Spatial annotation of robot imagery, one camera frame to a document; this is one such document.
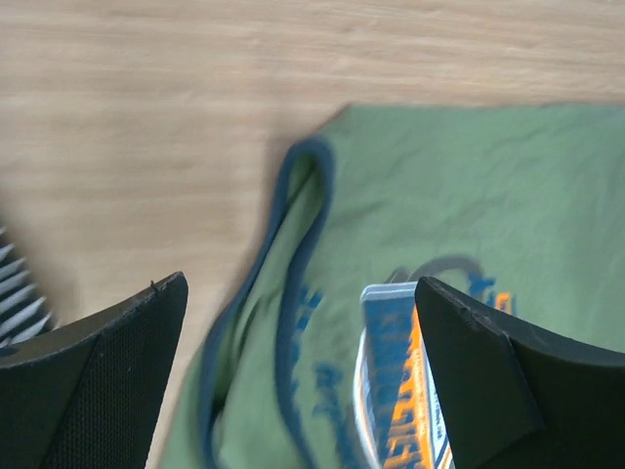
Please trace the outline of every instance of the black foam pad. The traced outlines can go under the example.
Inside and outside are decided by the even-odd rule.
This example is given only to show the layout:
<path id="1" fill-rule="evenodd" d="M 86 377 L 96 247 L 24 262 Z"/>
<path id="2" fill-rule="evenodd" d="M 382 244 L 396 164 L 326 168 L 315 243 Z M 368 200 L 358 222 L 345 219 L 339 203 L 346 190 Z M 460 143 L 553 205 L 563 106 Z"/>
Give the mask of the black foam pad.
<path id="1" fill-rule="evenodd" d="M 0 468 L 144 468 L 187 297 L 174 274 L 0 349 Z"/>
<path id="2" fill-rule="evenodd" d="M 415 302 L 456 469 L 625 467 L 625 354 L 432 277 Z"/>

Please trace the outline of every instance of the wooden table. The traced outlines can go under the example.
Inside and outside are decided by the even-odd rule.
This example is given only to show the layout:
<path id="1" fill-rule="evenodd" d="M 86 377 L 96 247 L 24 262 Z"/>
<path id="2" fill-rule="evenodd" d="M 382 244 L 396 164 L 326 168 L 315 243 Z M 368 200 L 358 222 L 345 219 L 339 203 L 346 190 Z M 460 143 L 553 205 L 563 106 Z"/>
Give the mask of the wooden table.
<path id="1" fill-rule="evenodd" d="M 622 0 L 1 0 L 0 209 L 66 320 L 187 274 L 154 467 L 291 143 L 349 102 L 623 102 L 623 26 Z"/>

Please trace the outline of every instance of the printed logo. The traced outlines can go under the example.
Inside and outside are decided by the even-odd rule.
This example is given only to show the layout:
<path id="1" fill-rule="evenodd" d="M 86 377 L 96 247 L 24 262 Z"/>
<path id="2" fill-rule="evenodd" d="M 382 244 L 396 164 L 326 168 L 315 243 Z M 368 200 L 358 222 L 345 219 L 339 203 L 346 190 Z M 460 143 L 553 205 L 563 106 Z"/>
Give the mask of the printed logo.
<path id="1" fill-rule="evenodd" d="M 294 366 L 297 365 L 302 354 L 302 337 L 310 324 L 313 313 L 321 304 L 321 292 L 312 292 L 304 286 L 299 295 L 298 320 L 295 325 L 295 334 L 291 341 L 291 351 Z M 312 372 L 315 376 L 316 401 L 312 410 L 312 417 L 327 418 L 334 430 L 336 452 L 342 469 L 363 469 L 363 455 L 357 441 L 357 434 L 352 413 L 352 403 L 342 403 L 339 390 L 341 386 L 349 386 L 349 380 L 344 379 L 344 373 L 338 362 L 316 362 Z M 297 373 L 293 373 L 291 395 L 293 401 L 300 382 Z M 300 426 L 302 416 L 297 410 Z"/>
<path id="2" fill-rule="evenodd" d="M 467 293 L 491 308 L 517 315 L 517 299 L 497 291 L 478 262 L 437 258 L 411 275 L 393 272 L 386 284 L 365 288 L 362 334 L 354 375 L 354 414 L 360 444 L 373 469 L 448 469 L 452 454 L 432 370 L 421 335 L 414 288 L 420 277 L 463 272 Z"/>

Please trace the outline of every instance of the comb teeth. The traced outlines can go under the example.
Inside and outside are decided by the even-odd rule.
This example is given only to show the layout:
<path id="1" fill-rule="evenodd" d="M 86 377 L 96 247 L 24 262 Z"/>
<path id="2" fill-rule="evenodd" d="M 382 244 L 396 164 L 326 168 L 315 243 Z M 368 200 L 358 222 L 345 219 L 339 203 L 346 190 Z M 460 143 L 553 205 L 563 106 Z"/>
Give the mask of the comb teeth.
<path id="1" fill-rule="evenodd" d="M 26 260 L 0 228 L 0 348 L 54 328 L 45 296 L 32 280 Z"/>

